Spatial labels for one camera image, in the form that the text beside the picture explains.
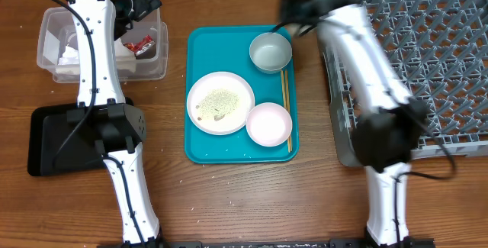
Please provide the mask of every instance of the white plate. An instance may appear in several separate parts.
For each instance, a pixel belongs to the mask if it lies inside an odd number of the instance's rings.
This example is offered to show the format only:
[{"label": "white plate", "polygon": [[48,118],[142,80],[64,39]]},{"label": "white plate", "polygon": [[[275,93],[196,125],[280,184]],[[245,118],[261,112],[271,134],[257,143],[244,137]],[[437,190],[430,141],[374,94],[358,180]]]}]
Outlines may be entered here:
[{"label": "white plate", "polygon": [[[201,119],[202,109],[200,111],[198,109],[215,90],[224,90],[226,94],[232,95],[233,99],[238,98],[238,103],[233,104],[235,109],[225,114],[223,118]],[[247,115],[254,108],[254,104],[251,86],[242,77],[231,72],[212,72],[200,78],[193,84],[186,99],[186,108],[191,122],[200,130],[215,135],[231,134],[244,127]]]}]

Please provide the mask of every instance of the chopsticks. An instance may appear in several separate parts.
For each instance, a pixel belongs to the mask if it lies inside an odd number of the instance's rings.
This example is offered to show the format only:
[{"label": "chopsticks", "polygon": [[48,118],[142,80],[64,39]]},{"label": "chopsticks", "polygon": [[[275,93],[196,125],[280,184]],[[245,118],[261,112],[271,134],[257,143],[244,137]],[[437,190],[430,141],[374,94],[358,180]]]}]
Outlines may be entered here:
[{"label": "chopsticks", "polygon": [[[290,113],[290,92],[288,89],[288,70],[286,69],[283,74],[281,70],[281,91],[283,92],[283,108],[285,108],[288,113]],[[291,143],[291,134],[287,140],[288,152],[291,153],[293,145]]]}]

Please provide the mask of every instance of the red candy wrapper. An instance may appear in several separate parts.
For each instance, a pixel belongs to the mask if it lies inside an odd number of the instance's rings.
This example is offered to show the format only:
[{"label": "red candy wrapper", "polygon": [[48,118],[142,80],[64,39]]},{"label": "red candy wrapper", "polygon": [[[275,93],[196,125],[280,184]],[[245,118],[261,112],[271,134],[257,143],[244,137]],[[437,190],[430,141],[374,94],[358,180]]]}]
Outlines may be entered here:
[{"label": "red candy wrapper", "polygon": [[134,52],[136,56],[139,56],[143,53],[145,53],[148,49],[150,49],[152,46],[156,45],[156,42],[151,38],[151,36],[146,35],[142,41],[140,41],[137,44],[134,43],[125,43],[124,46]]}]

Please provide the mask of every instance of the gray wire basket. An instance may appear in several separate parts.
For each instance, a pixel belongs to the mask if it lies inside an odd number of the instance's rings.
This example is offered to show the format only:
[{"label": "gray wire basket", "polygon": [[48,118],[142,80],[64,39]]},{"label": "gray wire basket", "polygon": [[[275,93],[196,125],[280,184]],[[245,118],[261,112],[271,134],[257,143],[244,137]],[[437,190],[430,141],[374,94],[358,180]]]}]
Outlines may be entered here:
[{"label": "gray wire basket", "polygon": [[[358,0],[393,69],[429,105],[429,129],[457,155],[488,155],[487,0]],[[339,160],[360,166],[350,141],[360,107],[333,45],[323,48]],[[413,158],[441,156],[421,137]]]}]

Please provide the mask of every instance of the wood surface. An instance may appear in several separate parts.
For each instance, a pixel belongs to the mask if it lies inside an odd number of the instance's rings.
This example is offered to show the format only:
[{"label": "wood surface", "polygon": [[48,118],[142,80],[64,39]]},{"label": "wood surface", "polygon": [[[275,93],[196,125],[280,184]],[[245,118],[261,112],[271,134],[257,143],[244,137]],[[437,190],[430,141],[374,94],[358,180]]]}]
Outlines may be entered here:
[{"label": "wood surface", "polygon": [[[188,35],[197,27],[274,24],[278,0],[162,0],[169,27],[168,73],[128,82],[145,112],[143,163],[152,205],[169,240],[282,241],[361,237],[368,219],[363,169],[337,160],[326,77],[314,35],[293,40],[300,150],[288,163],[198,165],[184,152]],[[0,247],[95,247],[118,243],[122,223],[108,173],[27,174],[30,116],[74,102],[78,87],[57,84],[36,64],[48,0],[0,0]],[[488,158],[457,158],[450,182],[411,178],[407,224],[439,248],[488,246]],[[413,169],[441,174],[445,159]]]}]

